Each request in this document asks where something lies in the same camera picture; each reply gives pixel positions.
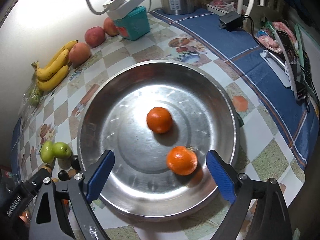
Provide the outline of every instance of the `teal box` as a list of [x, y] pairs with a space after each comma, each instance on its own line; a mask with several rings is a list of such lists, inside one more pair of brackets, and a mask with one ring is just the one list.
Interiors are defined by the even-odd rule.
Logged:
[[150, 31], [147, 10], [144, 6], [136, 7], [126, 17], [113, 22], [120, 35], [131, 41], [137, 40]]

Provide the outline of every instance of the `power strip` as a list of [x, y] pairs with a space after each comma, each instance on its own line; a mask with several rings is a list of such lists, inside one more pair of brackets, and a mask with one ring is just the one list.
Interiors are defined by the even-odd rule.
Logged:
[[144, 0], [124, 0], [120, 3], [121, 0], [107, 0], [104, 4], [104, 8], [114, 8], [107, 11], [108, 16], [112, 20], [119, 20], [124, 17], [128, 13], [130, 13], [134, 8], [136, 8], [139, 4], [141, 4]]

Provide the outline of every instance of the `plastic bag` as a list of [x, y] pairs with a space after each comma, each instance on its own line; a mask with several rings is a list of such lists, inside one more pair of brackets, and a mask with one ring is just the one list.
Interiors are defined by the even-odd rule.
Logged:
[[226, 12], [237, 11], [237, 4], [235, 2], [227, 3], [223, 0], [213, 0], [209, 3], [218, 10]]
[[273, 34], [275, 29], [281, 30], [281, 31], [286, 32], [288, 34], [289, 39], [295, 48], [296, 54], [298, 55], [297, 39], [294, 36], [293, 32], [282, 22], [266, 21], [264, 26], [260, 30], [257, 31], [255, 36], [266, 48], [271, 49], [274, 52], [281, 54], [282, 49], [280, 48], [280, 45], [279, 45], [278, 41], [276, 41], [276, 38]]
[[28, 87], [26, 92], [22, 96], [22, 103], [19, 110], [19, 115], [21, 116], [21, 127], [25, 127], [26, 123], [30, 120], [30, 117], [35, 112], [37, 106], [40, 103], [43, 91], [41, 91], [37, 86], [36, 82], [33, 81]]

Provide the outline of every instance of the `black power adapter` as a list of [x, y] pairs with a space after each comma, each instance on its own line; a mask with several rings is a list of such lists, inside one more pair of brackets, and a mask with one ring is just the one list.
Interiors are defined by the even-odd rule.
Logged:
[[226, 15], [220, 16], [220, 27], [227, 31], [233, 31], [243, 25], [243, 16], [238, 14], [236, 11], [227, 13]]

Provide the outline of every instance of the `blue gripper pad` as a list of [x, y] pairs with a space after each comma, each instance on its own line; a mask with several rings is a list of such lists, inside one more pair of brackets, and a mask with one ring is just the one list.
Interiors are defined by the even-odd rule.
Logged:
[[233, 204], [236, 201], [235, 185], [221, 164], [223, 160], [215, 150], [210, 150], [207, 153], [205, 160], [209, 172], [216, 182], [221, 195], [225, 200], [228, 200]]
[[88, 203], [98, 199], [114, 165], [115, 154], [109, 151], [88, 182], [88, 193], [86, 195]]

